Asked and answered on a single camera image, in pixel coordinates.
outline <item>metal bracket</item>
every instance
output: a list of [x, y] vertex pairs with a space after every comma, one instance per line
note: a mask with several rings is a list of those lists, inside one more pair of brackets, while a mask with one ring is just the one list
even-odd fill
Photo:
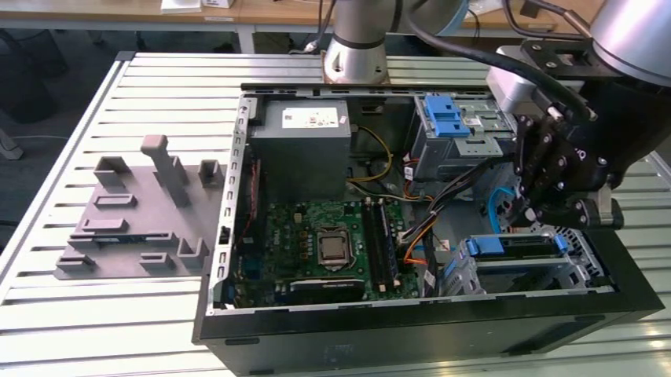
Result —
[[503, 156], [501, 147], [493, 140], [493, 137], [472, 136], [465, 139], [453, 138], [453, 144], [457, 146], [461, 157], [500, 157]]
[[594, 200], [596, 204], [596, 210], [599, 211], [599, 218], [602, 225], [611, 225], [614, 223], [614, 214], [612, 214], [612, 198], [611, 195], [612, 190], [608, 185], [600, 188], [598, 192], [589, 192], [587, 194], [587, 198]]

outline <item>sticker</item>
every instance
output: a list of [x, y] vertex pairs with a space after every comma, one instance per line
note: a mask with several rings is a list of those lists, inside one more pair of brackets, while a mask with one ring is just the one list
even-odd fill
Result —
[[285, 108], [281, 128], [336, 128], [336, 108]]
[[405, 179], [408, 181], [412, 181], [413, 177], [415, 177], [415, 170], [412, 167], [405, 167], [403, 169], [403, 172], [404, 172], [404, 176], [405, 176]]
[[464, 118], [463, 124], [465, 124], [467, 126], [481, 126], [483, 122], [480, 122], [479, 118]]
[[435, 287], [435, 285], [436, 285], [436, 276], [433, 276], [433, 274], [428, 270], [424, 271], [424, 281], [431, 286], [431, 288]]
[[205, 21], [212, 21], [212, 22], [232, 22], [232, 17], [205, 17]]

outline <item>metal chassis frame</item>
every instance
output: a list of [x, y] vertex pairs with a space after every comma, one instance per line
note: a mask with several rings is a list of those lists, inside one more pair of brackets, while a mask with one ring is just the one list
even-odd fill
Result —
[[[320, 85], [297, 85], [297, 86], [244, 86], [247, 91], [259, 91], [259, 95], [279, 93], [280, 90], [289, 90], [289, 93], [281, 93], [288, 96], [307, 95], [312, 97], [312, 90], [320, 91], [319, 98], [324, 98], [321, 91], [337, 90], [339, 93], [331, 93], [333, 97], [343, 96], [341, 90], [348, 90], [347, 96], [357, 96], [367, 93], [373, 96], [387, 96], [392, 91], [399, 91], [393, 86], [320, 86]], [[411, 94], [411, 88], [403, 87], [408, 95], [413, 96], [420, 91], [421, 86], [412, 86], [415, 93]], [[437, 88], [425, 88], [425, 91], [436, 90]], [[444, 87], [440, 92], [445, 93], [456, 88]], [[235, 134], [243, 136], [247, 133], [247, 109], [244, 109], [244, 101], [241, 99], [240, 112]], [[241, 166], [243, 154], [239, 153], [236, 159], [232, 156], [232, 162]], [[228, 182], [224, 192], [229, 190]], [[228, 203], [228, 218], [223, 219], [220, 227], [224, 224], [229, 226], [229, 234], [232, 231], [232, 218], [235, 215], [235, 203]], [[211, 274], [203, 277], [199, 307], [193, 325], [193, 342], [211, 346], [211, 350], [217, 353], [221, 347], [223, 339], [241, 339], [245, 344], [256, 344], [263, 337], [273, 335], [295, 335], [329, 333], [337, 331], [364, 331], [369, 329], [397, 328], [409, 326], [421, 326], [428, 324], [464, 324], [472, 321], [497, 321], [516, 320], [521, 318], [539, 317], [563, 317], [572, 316], [575, 321], [594, 320], [595, 324], [587, 328], [580, 328], [577, 331], [553, 339], [552, 342], [533, 348], [521, 347], [521, 349], [511, 351], [508, 354], [544, 353], [556, 347], [567, 344], [573, 339], [595, 331], [610, 324], [622, 324], [642, 317], [648, 316], [663, 309], [663, 304], [658, 295], [651, 288], [644, 275], [640, 272], [630, 253], [619, 241], [619, 238], [612, 231], [587, 231], [584, 237], [599, 255], [602, 267], [611, 276], [615, 282], [618, 291], [598, 295], [567, 295], [549, 297], [505, 297], [505, 299], [465, 301], [465, 302], [432, 302], [429, 305], [408, 305], [408, 306], [375, 306], [372, 304], [357, 305], [347, 309], [315, 309], [315, 310], [257, 310], [235, 309], [236, 313], [231, 313], [232, 309], [213, 308], [212, 288], [217, 281], [212, 280], [216, 276], [217, 269], [221, 266], [213, 263], [213, 260], [224, 258], [229, 262], [232, 257], [231, 246], [227, 245], [221, 250], [215, 249], [213, 256], [207, 263], [212, 263]]]

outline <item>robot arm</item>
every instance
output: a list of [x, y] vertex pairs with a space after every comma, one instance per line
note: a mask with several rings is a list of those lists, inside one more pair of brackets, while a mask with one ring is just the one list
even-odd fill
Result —
[[509, 224], [618, 229], [624, 221], [611, 190], [671, 134], [671, 7], [667, 0], [608, 0], [588, 29], [569, 10], [529, 1], [561, 14], [585, 38], [527, 41], [485, 53], [433, 36], [460, 1], [339, 0], [325, 77], [332, 83], [387, 82], [384, 33], [396, 26], [491, 65], [487, 84], [519, 121]]
[[[520, 58], [528, 64], [553, 79], [577, 83], [575, 89], [598, 118], [568, 119], [560, 104], [533, 88], [531, 101], [545, 111], [517, 116], [513, 168], [520, 183], [512, 226], [535, 220], [573, 229], [624, 225], [611, 190], [631, 164], [671, 134], [670, 21], [664, 0], [610, 1], [594, 22], [592, 39], [521, 44]], [[520, 93], [513, 86], [525, 83], [496, 80], [504, 77], [499, 73], [487, 78], [492, 91], [519, 114], [515, 107], [528, 98], [503, 97]]]

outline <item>slotted aluminum surface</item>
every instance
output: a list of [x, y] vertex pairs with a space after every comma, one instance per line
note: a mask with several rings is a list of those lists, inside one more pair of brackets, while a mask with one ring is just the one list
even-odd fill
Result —
[[[389, 58], [393, 83], [484, 85], [485, 67], [461, 59]], [[231, 373], [191, 344], [199, 278], [59, 281], [52, 276], [96, 178], [101, 156], [149, 165], [145, 134], [167, 134], [183, 164], [228, 160], [239, 85], [320, 80], [315, 57], [139, 53], [116, 62], [0, 259], [3, 375]], [[615, 198], [619, 231], [671, 307], [671, 185], [656, 155], [636, 163]], [[598, 331], [547, 355], [324, 372], [317, 375], [667, 375], [671, 309]]]

